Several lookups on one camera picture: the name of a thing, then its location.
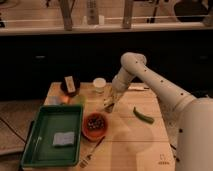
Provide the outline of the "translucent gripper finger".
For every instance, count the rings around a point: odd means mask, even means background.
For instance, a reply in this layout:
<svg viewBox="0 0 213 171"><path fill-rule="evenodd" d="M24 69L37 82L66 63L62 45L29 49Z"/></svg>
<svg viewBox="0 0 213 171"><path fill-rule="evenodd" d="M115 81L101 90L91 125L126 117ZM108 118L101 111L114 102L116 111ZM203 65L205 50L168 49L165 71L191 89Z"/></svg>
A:
<svg viewBox="0 0 213 171"><path fill-rule="evenodd" d="M112 92L108 92L108 93L106 94L106 96L104 97L103 102L104 102L105 104L111 104L111 103L113 102L113 93L112 93Z"/></svg>
<svg viewBox="0 0 213 171"><path fill-rule="evenodd" d="M110 106L113 107L120 100L121 97L122 97L121 93L114 93L111 98Z"/></svg>

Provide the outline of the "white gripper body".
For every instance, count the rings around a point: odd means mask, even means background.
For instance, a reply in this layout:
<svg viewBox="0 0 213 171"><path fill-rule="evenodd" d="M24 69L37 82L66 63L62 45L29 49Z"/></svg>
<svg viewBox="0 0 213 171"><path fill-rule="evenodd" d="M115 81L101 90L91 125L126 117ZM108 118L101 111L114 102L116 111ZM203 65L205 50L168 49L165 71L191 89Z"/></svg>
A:
<svg viewBox="0 0 213 171"><path fill-rule="evenodd" d="M124 77L117 74L112 80L112 90L116 93L124 93L131 84L130 77Z"/></svg>

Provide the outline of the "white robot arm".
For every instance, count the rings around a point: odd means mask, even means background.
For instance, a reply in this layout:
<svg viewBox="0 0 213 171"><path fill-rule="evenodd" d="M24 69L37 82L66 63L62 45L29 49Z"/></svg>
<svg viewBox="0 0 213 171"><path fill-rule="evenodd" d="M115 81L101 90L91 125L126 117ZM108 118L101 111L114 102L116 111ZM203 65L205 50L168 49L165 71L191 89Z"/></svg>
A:
<svg viewBox="0 0 213 171"><path fill-rule="evenodd" d="M197 98L146 66L143 54L126 52L104 108L115 105L137 77L180 116L175 171L213 171L213 98Z"/></svg>

